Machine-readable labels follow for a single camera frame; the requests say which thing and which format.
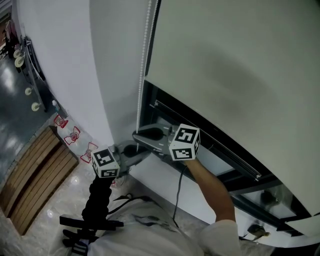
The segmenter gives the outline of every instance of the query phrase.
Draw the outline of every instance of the black cord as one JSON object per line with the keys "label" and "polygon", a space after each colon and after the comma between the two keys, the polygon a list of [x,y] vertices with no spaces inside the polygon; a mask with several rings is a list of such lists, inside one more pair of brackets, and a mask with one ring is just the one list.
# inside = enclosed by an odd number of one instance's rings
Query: black cord
{"label": "black cord", "polygon": [[181,174],[180,174],[179,184],[178,184],[178,192],[176,193],[176,203],[175,203],[174,212],[173,212],[173,216],[172,216],[173,220],[175,220],[175,217],[176,217],[177,208],[178,208],[178,202],[179,202],[179,193],[180,193],[180,188],[181,188],[181,180],[182,180],[182,176],[184,175],[184,172],[185,172],[186,169],[187,169],[187,167],[185,167],[181,171]]}

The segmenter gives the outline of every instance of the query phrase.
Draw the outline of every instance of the person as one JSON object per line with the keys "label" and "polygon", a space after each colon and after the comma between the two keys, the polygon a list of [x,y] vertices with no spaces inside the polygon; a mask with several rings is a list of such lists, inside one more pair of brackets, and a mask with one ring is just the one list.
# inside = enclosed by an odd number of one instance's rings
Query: person
{"label": "person", "polygon": [[[185,161],[202,194],[216,215],[215,223],[201,231],[198,241],[193,241],[176,225],[172,217],[157,203],[145,199],[117,199],[108,206],[88,200],[82,212],[84,221],[101,222],[109,214],[109,221],[121,221],[123,227],[106,231],[88,246],[88,256],[238,256],[241,254],[235,208],[223,183],[209,172],[197,159]],[[105,179],[96,178],[90,186],[90,197],[103,195]]]}

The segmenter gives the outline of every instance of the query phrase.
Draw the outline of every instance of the bare forearm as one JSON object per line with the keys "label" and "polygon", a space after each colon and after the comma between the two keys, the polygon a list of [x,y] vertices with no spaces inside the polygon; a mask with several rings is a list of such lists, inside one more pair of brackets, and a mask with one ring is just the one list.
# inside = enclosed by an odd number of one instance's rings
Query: bare forearm
{"label": "bare forearm", "polygon": [[198,183],[206,202],[215,212],[215,221],[236,221],[235,207],[224,184],[197,159],[185,161],[185,164]]}

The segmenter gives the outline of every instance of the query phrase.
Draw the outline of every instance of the wooden slat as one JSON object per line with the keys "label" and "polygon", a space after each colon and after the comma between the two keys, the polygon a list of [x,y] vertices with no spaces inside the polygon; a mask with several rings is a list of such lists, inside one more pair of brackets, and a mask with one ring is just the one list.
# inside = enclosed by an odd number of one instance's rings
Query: wooden slat
{"label": "wooden slat", "polygon": [[55,177],[65,167],[72,157],[72,154],[68,153],[63,159],[59,158],[55,160],[54,164],[42,175],[25,199],[25,202],[21,206],[19,213],[14,220],[13,224],[17,230],[19,230],[19,227],[22,225],[23,221],[25,221],[27,214],[30,212],[38,198],[43,193],[45,186],[50,184],[53,177]]}
{"label": "wooden slat", "polygon": [[51,152],[51,150],[59,143],[61,143],[60,140],[56,137],[56,135],[52,134],[43,145],[39,145],[39,150],[33,156],[30,155],[31,159],[21,172],[20,176],[16,179],[15,183],[12,185],[10,200],[4,212],[4,215],[6,217],[10,217],[10,214],[13,210],[12,207],[29,178],[35,172],[37,167],[42,163],[42,161],[46,158],[46,156]]}
{"label": "wooden slat", "polygon": [[36,217],[37,213],[40,211],[42,205],[46,202],[50,194],[54,191],[54,189],[60,184],[62,180],[72,171],[72,169],[76,166],[77,159],[72,157],[70,161],[62,168],[59,173],[52,173],[49,178],[51,180],[50,184],[46,184],[46,182],[41,186],[45,188],[45,190],[41,193],[41,196],[38,198],[30,212],[27,214],[25,220],[22,225],[19,227],[18,232],[21,235],[24,235],[29,228],[32,220]]}
{"label": "wooden slat", "polygon": [[23,203],[25,202],[26,198],[28,197],[28,195],[30,194],[32,189],[35,187],[37,182],[40,180],[40,178],[43,177],[43,175],[46,173],[46,171],[49,168],[51,168],[51,169],[52,168],[53,169],[56,168],[57,165],[61,162],[61,160],[63,158],[65,158],[65,156],[68,153],[69,153],[69,150],[64,145],[61,145],[59,147],[59,149],[53,154],[53,156],[48,160],[48,162],[42,167],[42,169],[39,171],[39,173],[35,176],[34,180],[32,180],[30,185],[27,187],[27,189],[23,193],[21,199],[19,200],[18,204],[16,205],[15,209],[13,210],[13,213],[12,213],[12,215],[10,217],[10,219],[11,219],[13,224],[15,224],[17,222],[17,218],[20,217],[18,215],[18,213],[20,212],[21,206],[23,205]]}
{"label": "wooden slat", "polygon": [[31,146],[27,149],[27,151],[23,154],[22,158],[17,163],[16,167],[11,172],[9,178],[7,179],[1,193],[0,193],[0,206],[2,209],[5,209],[8,203],[8,199],[10,198],[8,196],[8,187],[10,184],[13,184],[15,180],[18,177],[18,169],[22,168],[22,166],[25,163],[26,158],[30,155],[30,153],[33,151],[33,149],[39,144],[39,142],[45,137],[47,133],[52,132],[50,127],[47,127],[37,138],[36,140],[31,144]]}

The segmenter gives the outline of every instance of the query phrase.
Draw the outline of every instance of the roller blind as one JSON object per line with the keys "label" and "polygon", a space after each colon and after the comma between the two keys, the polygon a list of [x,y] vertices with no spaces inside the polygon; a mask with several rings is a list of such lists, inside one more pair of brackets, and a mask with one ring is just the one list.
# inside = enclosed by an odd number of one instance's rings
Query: roller blind
{"label": "roller blind", "polygon": [[313,0],[162,0],[146,80],[238,142],[315,215],[319,45]]}

